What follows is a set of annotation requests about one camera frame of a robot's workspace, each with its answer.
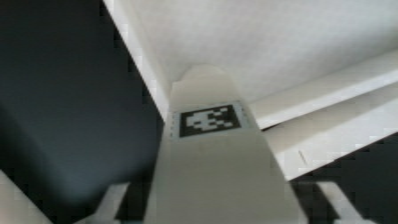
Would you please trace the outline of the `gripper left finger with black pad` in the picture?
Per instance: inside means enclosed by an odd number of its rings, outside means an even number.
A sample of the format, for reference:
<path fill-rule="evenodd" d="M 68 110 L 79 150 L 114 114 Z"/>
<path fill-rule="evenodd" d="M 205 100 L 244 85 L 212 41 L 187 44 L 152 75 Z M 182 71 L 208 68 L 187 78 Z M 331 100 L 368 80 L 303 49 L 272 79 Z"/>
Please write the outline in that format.
<path fill-rule="evenodd" d="M 128 183 L 111 185 L 95 213 L 73 224 L 121 224 L 116 216 L 128 186 Z"/>

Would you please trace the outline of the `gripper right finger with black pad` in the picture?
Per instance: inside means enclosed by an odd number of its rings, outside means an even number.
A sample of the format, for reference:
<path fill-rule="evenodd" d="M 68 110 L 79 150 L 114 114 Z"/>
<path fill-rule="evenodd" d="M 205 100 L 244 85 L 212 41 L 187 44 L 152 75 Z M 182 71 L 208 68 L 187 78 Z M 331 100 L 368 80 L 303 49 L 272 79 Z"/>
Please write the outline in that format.
<path fill-rule="evenodd" d="M 331 181 L 308 184 L 304 211 L 308 224 L 379 224 L 361 215 L 343 190 Z"/>

